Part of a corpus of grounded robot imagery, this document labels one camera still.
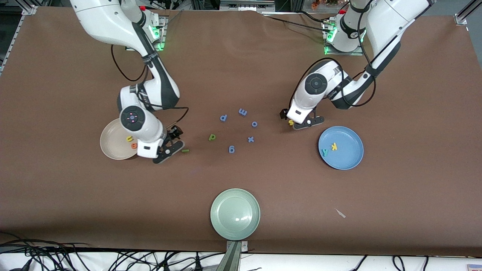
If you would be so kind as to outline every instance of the round plate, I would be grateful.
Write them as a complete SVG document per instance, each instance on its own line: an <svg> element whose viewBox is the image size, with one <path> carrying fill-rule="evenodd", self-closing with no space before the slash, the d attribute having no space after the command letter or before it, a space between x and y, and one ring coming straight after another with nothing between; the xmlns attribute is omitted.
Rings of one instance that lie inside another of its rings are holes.
<svg viewBox="0 0 482 271"><path fill-rule="evenodd" d="M211 223L216 232L231 240L248 238L258 227L261 211L254 196L233 188L219 194L211 206Z"/></svg>
<svg viewBox="0 0 482 271"><path fill-rule="evenodd" d="M336 143L337 150L332 150ZM321 158L333 168L347 170L357 166L363 158L363 143L353 130L343 126L333 126L326 129L318 141L318 151Z"/></svg>
<svg viewBox="0 0 482 271"><path fill-rule="evenodd" d="M114 160L124 160L133 157L137 149L131 148L132 143L137 143L137 139L127 142L126 138L130 134L122 127L119 119L111 121L100 135L100 149L109 158Z"/></svg>

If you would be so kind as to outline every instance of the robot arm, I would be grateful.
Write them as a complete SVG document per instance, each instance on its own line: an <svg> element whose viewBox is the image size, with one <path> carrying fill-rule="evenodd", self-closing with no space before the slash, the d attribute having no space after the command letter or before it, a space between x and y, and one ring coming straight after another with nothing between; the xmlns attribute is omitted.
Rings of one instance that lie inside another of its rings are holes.
<svg viewBox="0 0 482 271"><path fill-rule="evenodd" d="M174 107L179 100L179 89L143 29L146 16L131 0L122 0L122 7L117 0L70 2L87 34L104 43L133 48L152 73L151 80L123 87L117 105L122 126L138 139L137 154L158 158L158 149L166 138L170 139L170 133L152 112ZM177 150L168 149L168 157Z"/></svg>
<svg viewBox="0 0 482 271"><path fill-rule="evenodd" d="M296 123L306 124L307 116L325 96L339 109L356 105L400 49L405 30L432 4L430 0L379 0L369 11L366 21L375 56L371 66L367 65L360 79L355 81L336 61L318 63L298 85L286 116Z"/></svg>

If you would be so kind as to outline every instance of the brown tabletop surface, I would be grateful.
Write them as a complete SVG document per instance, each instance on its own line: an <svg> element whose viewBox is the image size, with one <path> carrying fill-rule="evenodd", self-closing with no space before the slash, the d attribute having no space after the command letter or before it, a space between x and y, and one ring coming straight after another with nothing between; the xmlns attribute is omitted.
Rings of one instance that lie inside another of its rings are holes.
<svg viewBox="0 0 482 271"><path fill-rule="evenodd" d="M72 9L25 18L0 77L1 230L96 247L223 251L211 203L242 188L261 206L248 238L255 252L482 256L482 72L452 17L423 16L406 31L369 104L338 110L322 101L325 123L294 131L278 113L323 57L321 34L255 12L182 12L160 55L178 106L190 107L179 123L190 152L162 164L111 160L99 147L130 84L109 47ZM128 76L140 73L136 52L115 54ZM351 75L366 65L334 57ZM181 114L155 113L164 124ZM320 158L319 136L335 125L363 141L354 169Z"/></svg>

